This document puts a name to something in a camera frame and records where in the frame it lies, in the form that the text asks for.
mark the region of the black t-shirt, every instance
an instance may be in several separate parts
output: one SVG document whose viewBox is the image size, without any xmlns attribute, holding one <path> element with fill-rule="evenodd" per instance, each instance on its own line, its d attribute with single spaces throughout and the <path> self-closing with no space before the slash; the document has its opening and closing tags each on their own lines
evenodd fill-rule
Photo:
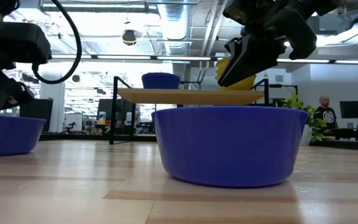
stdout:
<svg viewBox="0 0 358 224">
<path fill-rule="evenodd" d="M 327 129 L 335 129 L 337 128 L 336 124 L 336 115 L 335 111 L 332 108 L 322 108 L 318 107 L 316 110 L 316 114 L 314 115 L 314 118 L 320 118 L 320 119 L 327 119 L 327 127 L 323 128 L 325 130 Z"/>
</svg>

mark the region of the wooden floor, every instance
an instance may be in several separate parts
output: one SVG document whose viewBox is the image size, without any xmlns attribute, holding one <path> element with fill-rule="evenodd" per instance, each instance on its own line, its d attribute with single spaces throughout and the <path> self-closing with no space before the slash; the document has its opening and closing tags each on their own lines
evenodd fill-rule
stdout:
<svg viewBox="0 0 358 224">
<path fill-rule="evenodd" d="M 155 143 L 40 142 L 0 157 L 0 224 L 358 224 L 358 151 L 304 147 L 263 189 L 180 182 Z"/>
</svg>

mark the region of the green plant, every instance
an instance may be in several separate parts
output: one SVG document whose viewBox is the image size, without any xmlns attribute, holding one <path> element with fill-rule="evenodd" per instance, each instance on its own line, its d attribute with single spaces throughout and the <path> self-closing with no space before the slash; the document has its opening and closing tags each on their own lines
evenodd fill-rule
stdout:
<svg viewBox="0 0 358 224">
<path fill-rule="evenodd" d="M 311 142 L 316 141 L 322 141 L 323 140 L 323 134 L 321 132 L 322 128 L 325 128 L 327 126 L 327 119 L 319 119 L 314 118 L 314 115 L 318 112 L 316 112 L 316 108 L 305 105 L 302 101 L 298 100 L 298 95 L 296 93 L 292 93 L 291 98 L 288 98 L 286 100 L 283 100 L 283 108 L 291 108 L 291 109 L 297 109 L 302 110 L 308 114 L 308 118 L 306 120 L 306 124 L 311 128 Z"/>
</svg>

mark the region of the blue plastic bowl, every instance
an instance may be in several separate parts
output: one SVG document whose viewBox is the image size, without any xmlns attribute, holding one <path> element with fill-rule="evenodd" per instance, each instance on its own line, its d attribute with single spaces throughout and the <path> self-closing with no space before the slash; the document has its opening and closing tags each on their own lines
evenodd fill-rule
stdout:
<svg viewBox="0 0 358 224">
<path fill-rule="evenodd" d="M 40 139 L 45 120 L 0 116 L 0 156 L 31 152 Z"/>
<path fill-rule="evenodd" d="M 142 75 L 143 88 L 145 89 L 178 89 L 180 78 L 169 73 L 147 73 Z"/>
<path fill-rule="evenodd" d="M 155 112 L 164 169 L 173 177 L 224 187 L 263 187 L 292 174 L 307 114 L 254 106 Z"/>
</svg>

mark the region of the bald man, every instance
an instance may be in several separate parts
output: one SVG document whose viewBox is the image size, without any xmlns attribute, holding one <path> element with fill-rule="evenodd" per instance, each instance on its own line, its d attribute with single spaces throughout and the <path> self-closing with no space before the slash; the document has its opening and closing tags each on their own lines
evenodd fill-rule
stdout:
<svg viewBox="0 0 358 224">
<path fill-rule="evenodd" d="M 320 97 L 320 106 L 317 108 L 314 118 L 328 120 L 327 127 L 323 130 L 324 132 L 328 132 L 332 129 L 338 128 L 338 125 L 336 122 L 335 111 L 329 107 L 329 97 L 328 96 Z"/>
</svg>

